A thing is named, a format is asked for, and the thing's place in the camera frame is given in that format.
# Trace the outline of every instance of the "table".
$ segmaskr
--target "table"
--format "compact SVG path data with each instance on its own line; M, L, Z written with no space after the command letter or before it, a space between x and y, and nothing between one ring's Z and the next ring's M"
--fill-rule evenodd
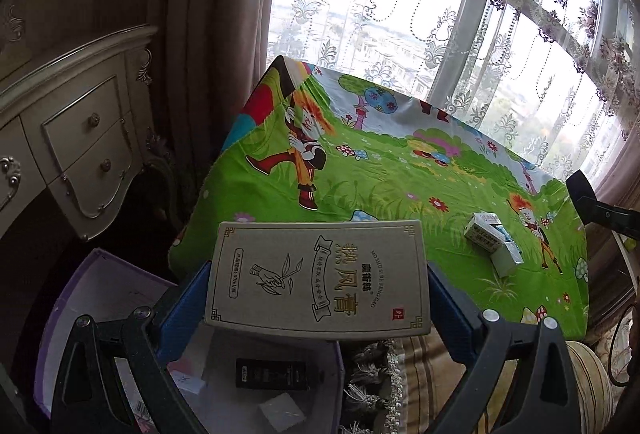
M500 278L463 234L496 213L525 263ZM390 88L278 57L238 116L169 259L212 256L221 221L420 219L428 260L481 308L586 331L586 239L567 189L442 110Z

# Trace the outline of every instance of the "drawer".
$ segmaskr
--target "drawer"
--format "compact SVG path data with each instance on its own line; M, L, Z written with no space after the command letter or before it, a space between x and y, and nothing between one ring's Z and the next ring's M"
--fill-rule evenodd
M122 55L78 74L22 113L25 132L50 183L129 112Z
M44 188L20 118L14 118L0 129L0 237Z
M131 180L141 168L133 120L128 113L55 179L49 190L76 233L90 239L114 220Z

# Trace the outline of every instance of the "black clamp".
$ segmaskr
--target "black clamp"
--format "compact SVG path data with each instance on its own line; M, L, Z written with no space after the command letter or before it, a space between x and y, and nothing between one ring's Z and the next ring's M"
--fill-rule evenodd
M140 432L114 357L126 358L161 434L206 434L166 364L176 360L202 319L210 263L151 308L121 321L96 323L83 315L72 328L54 390L52 434ZM426 434L471 434L506 360L518 359L511 388L492 432L580 434L575 376L558 322L507 322L480 312L429 264L431 320L452 359L466 372Z

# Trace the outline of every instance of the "cartoon boy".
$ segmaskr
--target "cartoon boy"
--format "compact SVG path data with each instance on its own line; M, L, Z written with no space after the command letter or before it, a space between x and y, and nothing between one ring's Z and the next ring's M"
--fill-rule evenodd
M546 238L545 232L542 230L538 221L536 220L536 216L533 214L533 207L529 201L524 200L518 194L510 194L507 202L511 209L516 212L520 218L522 224L529 228L533 235L540 241L540 248L542 249L542 268L548 269L549 266L546 264L545 254L553 261L558 268L560 274L562 274L562 268L558 264L558 260L556 256L551 251L551 247L549 246L549 241Z
M294 123L295 106L302 109L302 125L297 127ZM314 173L322 170L326 163L326 153L322 148L319 138L322 134L334 133L334 127L324 118L318 104L308 94L301 90L293 92L291 102L284 115L285 125L289 128L289 149L279 154L257 160L246 156L249 164L258 172L265 175L271 173L271 169L282 163L290 161L296 166L298 176L298 189L300 196L298 202L302 208L317 210L318 205L314 201L316 186L313 184Z

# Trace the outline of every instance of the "black cable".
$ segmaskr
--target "black cable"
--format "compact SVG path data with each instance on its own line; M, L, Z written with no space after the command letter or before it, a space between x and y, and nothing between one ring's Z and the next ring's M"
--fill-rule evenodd
M613 339L611 340L611 345L609 347L609 363L607 364L607 366L608 366L607 367L607 372L609 372L609 380L610 380L610 382L613 385L615 385L616 387L626 387L629 382L625 382L625 383L621 384L619 381L617 381L613 377L613 374L611 374L611 355L613 353L613 346L616 343L616 337L618 336L618 330L620 329L620 324L622 324L622 321L625 319L626 314L629 312L629 310L633 309L634 307L636 307L636 303L629 304L625 308L625 311L622 313L622 316L620 317L620 320L618 321L618 325L616 326L616 332L613 333Z

